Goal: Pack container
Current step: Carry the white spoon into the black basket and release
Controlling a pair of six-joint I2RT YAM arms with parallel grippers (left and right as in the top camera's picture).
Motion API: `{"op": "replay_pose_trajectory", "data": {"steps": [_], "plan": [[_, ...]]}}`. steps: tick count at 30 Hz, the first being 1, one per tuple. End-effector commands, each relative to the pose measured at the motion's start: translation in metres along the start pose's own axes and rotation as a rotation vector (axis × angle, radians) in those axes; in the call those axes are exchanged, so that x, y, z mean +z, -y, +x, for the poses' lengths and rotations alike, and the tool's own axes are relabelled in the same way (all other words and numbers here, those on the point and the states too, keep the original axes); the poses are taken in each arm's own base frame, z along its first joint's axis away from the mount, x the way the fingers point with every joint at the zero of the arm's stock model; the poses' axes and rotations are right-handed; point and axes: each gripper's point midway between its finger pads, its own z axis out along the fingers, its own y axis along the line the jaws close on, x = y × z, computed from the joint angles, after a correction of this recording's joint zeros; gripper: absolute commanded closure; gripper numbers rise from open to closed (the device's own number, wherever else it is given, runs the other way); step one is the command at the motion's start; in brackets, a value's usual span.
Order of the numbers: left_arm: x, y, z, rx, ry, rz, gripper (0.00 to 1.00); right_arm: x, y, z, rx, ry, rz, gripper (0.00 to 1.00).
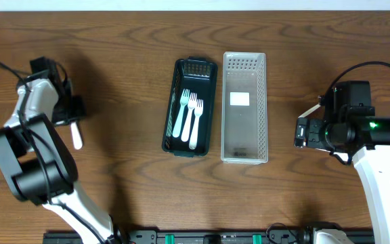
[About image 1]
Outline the pale green plastic fork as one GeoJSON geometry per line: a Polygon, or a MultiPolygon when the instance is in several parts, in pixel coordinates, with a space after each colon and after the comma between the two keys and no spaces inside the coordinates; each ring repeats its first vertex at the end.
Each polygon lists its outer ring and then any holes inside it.
{"type": "Polygon", "coordinates": [[[181,124],[182,124],[182,119],[183,119],[183,113],[184,113],[185,107],[188,105],[189,99],[190,99],[190,90],[189,89],[184,89],[182,94],[181,94],[180,101],[179,101],[180,102],[180,108],[179,108],[177,119],[176,119],[176,122],[175,122],[175,125],[174,125],[174,128],[173,128],[172,136],[174,138],[178,138],[179,135],[180,135],[181,124]]]}

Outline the white plastic fork angled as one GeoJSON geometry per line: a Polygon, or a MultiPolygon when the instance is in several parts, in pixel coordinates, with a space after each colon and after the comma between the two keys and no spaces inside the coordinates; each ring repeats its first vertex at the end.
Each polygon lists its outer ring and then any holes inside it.
{"type": "Polygon", "coordinates": [[[204,106],[203,100],[197,99],[197,105],[196,105],[196,108],[194,109],[195,120],[194,120],[192,133],[191,133],[191,137],[190,137],[190,142],[189,142],[189,149],[191,149],[191,150],[194,150],[197,146],[199,120],[203,114],[203,106],[204,106]]]}

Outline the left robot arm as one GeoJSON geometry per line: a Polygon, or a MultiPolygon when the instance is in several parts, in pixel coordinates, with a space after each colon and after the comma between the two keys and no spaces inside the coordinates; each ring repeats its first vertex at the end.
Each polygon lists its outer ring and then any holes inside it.
{"type": "Polygon", "coordinates": [[[74,158],[56,131],[70,126],[74,147],[83,147],[78,122],[85,107],[64,67],[42,56],[30,61],[25,76],[2,62],[0,68],[18,80],[18,101],[0,129],[0,170],[13,196],[59,215],[83,243],[121,243],[112,217],[81,186],[74,158]]]}

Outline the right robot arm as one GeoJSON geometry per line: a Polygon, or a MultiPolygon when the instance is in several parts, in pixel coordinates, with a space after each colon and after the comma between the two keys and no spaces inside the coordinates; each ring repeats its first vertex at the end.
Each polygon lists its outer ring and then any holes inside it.
{"type": "Polygon", "coordinates": [[[294,145],[328,152],[356,169],[376,243],[390,243],[390,117],[376,117],[367,81],[345,81],[320,99],[321,119],[297,119],[294,145]]]}

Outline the white plastic fork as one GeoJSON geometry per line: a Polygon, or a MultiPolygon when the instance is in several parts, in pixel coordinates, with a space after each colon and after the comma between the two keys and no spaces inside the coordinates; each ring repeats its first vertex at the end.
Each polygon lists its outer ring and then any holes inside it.
{"type": "Polygon", "coordinates": [[[184,123],[183,131],[181,134],[181,141],[182,142],[187,142],[189,140],[192,112],[196,107],[196,103],[197,103],[197,93],[191,93],[190,99],[188,102],[188,113],[187,113],[186,120],[184,123]]]}

